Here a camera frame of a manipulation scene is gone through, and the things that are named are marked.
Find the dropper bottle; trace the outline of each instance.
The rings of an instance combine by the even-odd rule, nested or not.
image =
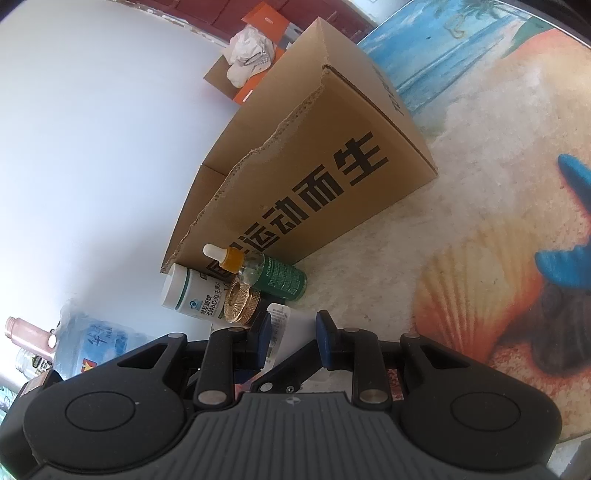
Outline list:
[[[257,251],[245,255],[237,248],[212,244],[205,245],[203,253],[217,260],[224,270],[238,274],[242,283],[281,299],[299,300],[306,291],[304,272],[269,255]]]

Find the brown cardboard box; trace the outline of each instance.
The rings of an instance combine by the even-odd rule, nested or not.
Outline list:
[[[203,161],[162,271],[176,262],[223,277],[206,243],[294,263],[435,176],[387,77],[317,19]]]

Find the orange dropper cap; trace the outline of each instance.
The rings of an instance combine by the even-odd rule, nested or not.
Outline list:
[[[224,270],[230,273],[238,273],[244,263],[244,253],[234,247],[219,248],[212,244],[203,247],[206,257],[217,260]]]

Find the white bottle cap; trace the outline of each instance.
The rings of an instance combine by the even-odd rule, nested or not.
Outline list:
[[[203,254],[206,257],[213,258],[214,260],[223,263],[223,261],[226,259],[228,251],[225,248],[219,248],[215,245],[207,244],[205,247],[203,247]]]
[[[182,265],[173,264],[162,287],[162,305],[175,310],[183,300],[185,285],[189,282],[190,270]]]

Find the blue label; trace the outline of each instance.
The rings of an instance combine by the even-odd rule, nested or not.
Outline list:
[[[128,335],[101,322],[91,323],[83,334],[78,372],[86,372],[100,364],[123,355]]]

